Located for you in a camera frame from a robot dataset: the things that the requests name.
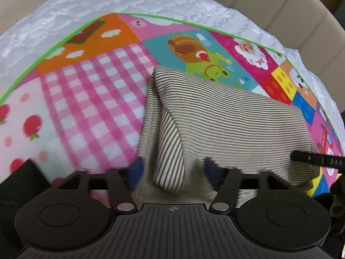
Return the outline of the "beige black striped shirt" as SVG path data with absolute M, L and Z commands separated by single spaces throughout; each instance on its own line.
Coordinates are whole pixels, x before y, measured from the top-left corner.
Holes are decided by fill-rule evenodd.
M 293 162 L 316 146 L 299 108 L 183 71 L 157 66 L 147 88 L 137 204 L 210 204 L 204 159 L 243 173 L 271 171 L 308 190 L 319 167 Z

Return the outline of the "colourful cartoon play mat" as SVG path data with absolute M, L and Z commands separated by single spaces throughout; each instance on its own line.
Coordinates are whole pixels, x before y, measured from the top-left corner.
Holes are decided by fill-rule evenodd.
M 101 173 L 138 149 L 154 66 L 186 71 L 298 107 L 320 153 L 344 154 L 337 111 L 295 53 L 239 33 L 111 13 L 85 25 L 20 77 L 1 105 L 1 179 L 32 159 L 50 182 Z

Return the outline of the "beige padded headboard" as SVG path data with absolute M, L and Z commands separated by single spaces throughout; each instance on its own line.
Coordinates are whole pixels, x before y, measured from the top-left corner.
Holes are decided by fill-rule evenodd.
M 319 0 L 215 0 L 298 49 L 334 100 L 344 100 L 344 29 Z

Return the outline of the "white quilted mattress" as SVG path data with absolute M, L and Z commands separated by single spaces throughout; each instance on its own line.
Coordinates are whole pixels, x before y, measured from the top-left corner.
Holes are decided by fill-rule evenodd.
M 240 11 L 215 0 L 48 0 L 1 36 L 1 92 L 59 40 L 111 12 L 171 17 L 233 32 L 272 49 L 286 47 Z

